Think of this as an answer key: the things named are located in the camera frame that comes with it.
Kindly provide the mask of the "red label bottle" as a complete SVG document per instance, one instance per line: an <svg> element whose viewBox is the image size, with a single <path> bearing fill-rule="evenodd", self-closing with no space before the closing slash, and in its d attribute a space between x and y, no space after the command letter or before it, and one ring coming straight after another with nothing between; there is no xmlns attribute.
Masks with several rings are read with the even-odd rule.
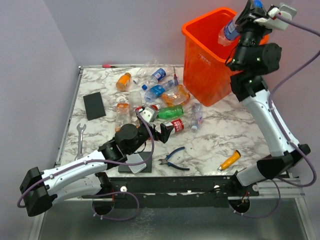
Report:
<svg viewBox="0 0 320 240"><path fill-rule="evenodd" d="M179 133L187 128L187 122L182 118L177 118L174 120L167 121L164 123L164 125L166 127L173 127L173 129L170 132L170 135Z"/></svg>

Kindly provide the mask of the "blue pepsi bottle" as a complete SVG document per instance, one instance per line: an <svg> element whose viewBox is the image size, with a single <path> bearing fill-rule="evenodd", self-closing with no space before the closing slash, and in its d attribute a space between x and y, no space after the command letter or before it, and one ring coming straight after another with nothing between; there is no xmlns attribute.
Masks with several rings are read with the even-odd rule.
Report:
<svg viewBox="0 0 320 240"><path fill-rule="evenodd" d="M260 0L254 0L253 3L254 3L255 8L250 12L250 14L265 12L265 8ZM243 22L246 20L245 19L239 25L235 25L234 24L234 17L218 33L217 42L218 42L218 44L220 44L224 47L229 46L240 35Z"/></svg>

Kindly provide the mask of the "large crushed orange bottle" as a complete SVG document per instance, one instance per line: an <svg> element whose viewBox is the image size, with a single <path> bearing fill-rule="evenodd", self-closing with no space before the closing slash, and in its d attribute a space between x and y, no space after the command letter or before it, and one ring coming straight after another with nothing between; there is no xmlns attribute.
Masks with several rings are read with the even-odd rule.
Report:
<svg viewBox="0 0 320 240"><path fill-rule="evenodd" d="M169 89L161 95L161 99L168 106L186 105L190 100L190 93L182 84Z"/></svg>

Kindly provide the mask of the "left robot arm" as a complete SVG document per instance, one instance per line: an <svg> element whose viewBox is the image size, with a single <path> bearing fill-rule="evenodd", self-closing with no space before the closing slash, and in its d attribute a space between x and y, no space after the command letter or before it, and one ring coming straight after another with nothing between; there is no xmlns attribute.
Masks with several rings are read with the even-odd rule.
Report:
<svg viewBox="0 0 320 240"><path fill-rule="evenodd" d="M47 170L38 167L29 169L20 184L20 197L17 207L26 209L27 215L34 217L49 210L53 205L75 197L106 197L111 190L105 171L117 167L134 168L145 165L145 160L136 160L137 150L147 140L152 148L155 142L166 143L175 126L171 123L160 124L160 130L147 122L142 111L136 109L140 126L131 123L123 125L114 137L87 156L83 156L66 165Z"/></svg>

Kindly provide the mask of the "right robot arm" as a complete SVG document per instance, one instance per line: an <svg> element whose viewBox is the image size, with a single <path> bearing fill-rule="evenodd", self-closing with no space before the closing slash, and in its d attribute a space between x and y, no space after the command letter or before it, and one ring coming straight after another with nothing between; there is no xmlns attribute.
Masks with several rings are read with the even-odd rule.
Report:
<svg viewBox="0 0 320 240"><path fill-rule="evenodd" d="M234 53L225 61L234 72L230 77L231 91L253 116L269 149L269 156L235 173L229 189L236 196L253 183L278 177L311 152L309 145L301 144L284 123L263 79L279 69L282 49L276 43L262 43L262 39L273 30L285 30L296 13L284 3L265 9L259 1L249 0L238 17L231 20L232 29L239 34Z"/></svg>

